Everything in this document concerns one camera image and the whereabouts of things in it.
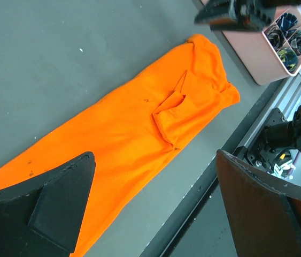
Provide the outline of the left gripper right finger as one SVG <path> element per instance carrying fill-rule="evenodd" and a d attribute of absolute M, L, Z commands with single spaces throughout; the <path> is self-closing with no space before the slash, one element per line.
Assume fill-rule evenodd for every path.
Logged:
<path fill-rule="evenodd" d="M 301 187 L 224 150 L 216 166 L 237 255 L 301 256 Z"/>

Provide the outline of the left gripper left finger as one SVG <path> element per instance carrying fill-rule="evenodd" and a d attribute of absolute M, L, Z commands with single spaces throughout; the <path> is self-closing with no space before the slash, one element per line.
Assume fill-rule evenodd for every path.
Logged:
<path fill-rule="evenodd" d="M 0 256 L 69 256 L 75 251 L 95 173 L 85 152 L 0 190 Z"/>

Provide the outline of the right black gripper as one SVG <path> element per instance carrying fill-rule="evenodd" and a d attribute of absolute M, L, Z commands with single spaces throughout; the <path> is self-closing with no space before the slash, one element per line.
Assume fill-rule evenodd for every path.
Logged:
<path fill-rule="evenodd" d="M 260 32 L 275 18 L 270 1 L 207 1 L 195 16 L 195 24 L 215 31 Z"/>

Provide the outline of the orange t shirt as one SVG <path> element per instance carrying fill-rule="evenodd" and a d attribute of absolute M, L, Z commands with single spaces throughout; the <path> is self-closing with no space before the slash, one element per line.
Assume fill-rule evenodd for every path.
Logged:
<path fill-rule="evenodd" d="M 92 152 L 96 171 L 74 256 L 83 256 L 216 115 L 240 101 L 203 35 L 163 55 L 0 168 L 0 189 Z"/>

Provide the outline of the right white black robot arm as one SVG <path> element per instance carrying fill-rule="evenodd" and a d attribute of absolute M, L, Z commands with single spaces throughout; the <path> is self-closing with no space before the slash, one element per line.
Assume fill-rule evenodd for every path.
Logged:
<path fill-rule="evenodd" d="M 301 69 L 301 1 L 203 1 L 196 24 L 221 31 L 253 80 L 264 85 Z M 272 150 L 301 152 L 301 107 L 291 122 L 264 129 Z"/>

